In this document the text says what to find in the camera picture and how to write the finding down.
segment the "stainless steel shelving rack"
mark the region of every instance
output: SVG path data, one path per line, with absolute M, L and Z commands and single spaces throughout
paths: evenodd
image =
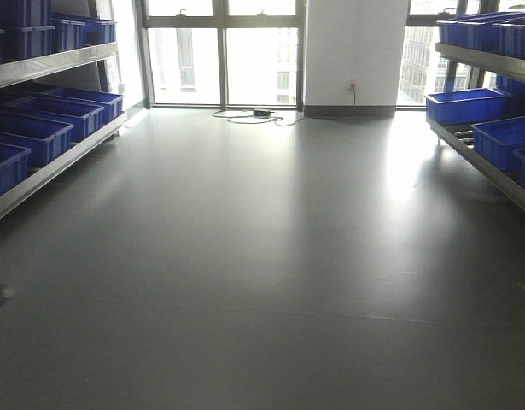
M 485 71 L 503 74 L 513 79 L 525 82 L 525 60 L 500 56 L 484 51 L 464 49 L 450 44 L 438 43 L 436 50 L 443 58 L 454 62 L 461 62 Z M 486 175 L 500 190 L 513 202 L 525 211 L 525 190 L 505 173 L 499 171 L 489 161 L 476 153 L 462 139 L 456 137 L 455 126 L 443 126 L 427 118 L 431 129 L 444 139 L 450 147 L 455 149 L 465 160 Z
M 59 73 L 92 62 L 98 62 L 116 56 L 117 53 L 118 45 L 116 43 L 108 43 L 29 60 L 0 64 L 0 88 L 29 79 L 37 79 L 45 75 Z M 0 196 L 0 219 L 97 145 L 113 136 L 124 125 L 125 120 L 126 115 L 122 114 Z

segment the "window frame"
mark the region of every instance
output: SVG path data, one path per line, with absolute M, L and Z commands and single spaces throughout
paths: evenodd
M 228 79 L 226 71 L 226 30 L 229 28 L 296 28 L 298 29 L 297 44 L 297 75 L 296 75 L 296 108 L 303 109 L 303 84 L 304 84 L 304 21 L 306 6 L 304 0 L 295 0 L 295 15 L 228 15 L 228 0 L 212 0 L 212 16 L 151 16 L 149 15 L 148 0 L 141 0 L 143 16 L 143 47 L 145 48 L 144 66 L 147 73 L 151 74 L 149 60 L 149 45 L 147 31 L 150 28 L 216 28 L 218 32 L 219 53 L 219 88 L 220 108 L 233 108 L 229 104 Z M 150 105 L 155 106 L 152 76 L 147 76 L 149 83 Z M 190 104 L 165 104 L 191 107 Z

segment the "window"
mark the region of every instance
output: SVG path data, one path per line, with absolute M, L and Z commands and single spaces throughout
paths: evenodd
M 229 0 L 230 15 L 295 15 L 295 0 Z
M 140 3 L 145 5 L 143 27 L 152 67 L 147 79 L 151 103 L 222 109 L 296 103 L 297 71 L 303 79 L 298 60 L 304 41 L 302 1 Z
M 458 0 L 411 0 L 411 15 L 436 15 L 447 11 L 454 14 Z
M 155 103 L 219 103 L 216 29 L 150 28 L 149 47 Z
M 501 0 L 499 2 L 499 11 L 516 11 L 519 7 L 525 9 L 525 0 Z
M 277 96 L 277 103 L 279 105 L 289 105 L 290 97 L 289 96 Z
M 183 13 L 188 16 L 213 15 L 211 0 L 147 0 L 151 16 L 174 16 Z
M 298 29 L 231 28 L 226 40 L 230 105 L 289 105 L 296 95 Z M 287 96 L 276 93 L 276 77 L 279 94 Z
M 277 73 L 277 89 L 288 91 L 290 89 L 290 73 L 280 71 Z
M 192 29 L 177 29 L 178 69 L 182 90 L 195 90 L 194 51 L 192 50 Z

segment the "gray vinyl floor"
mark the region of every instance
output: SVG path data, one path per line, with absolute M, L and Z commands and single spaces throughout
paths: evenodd
M 210 114 L 0 221 L 0 410 L 525 409 L 525 214 L 423 113 Z

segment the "baseboard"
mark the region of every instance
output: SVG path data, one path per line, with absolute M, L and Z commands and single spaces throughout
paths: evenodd
M 139 101 L 137 104 L 135 105 L 132 105 L 131 107 L 129 107 L 126 112 L 127 112 L 127 118 L 130 119 L 130 118 L 133 118 L 135 115 L 137 115 L 139 112 L 143 111 L 144 109 L 146 108 L 149 108 L 150 105 L 149 105 L 149 101 L 144 99 L 144 100 L 141 100 Z
M 394 105 L 306 105 L 305 117 L 393 117 L 396 107 Z

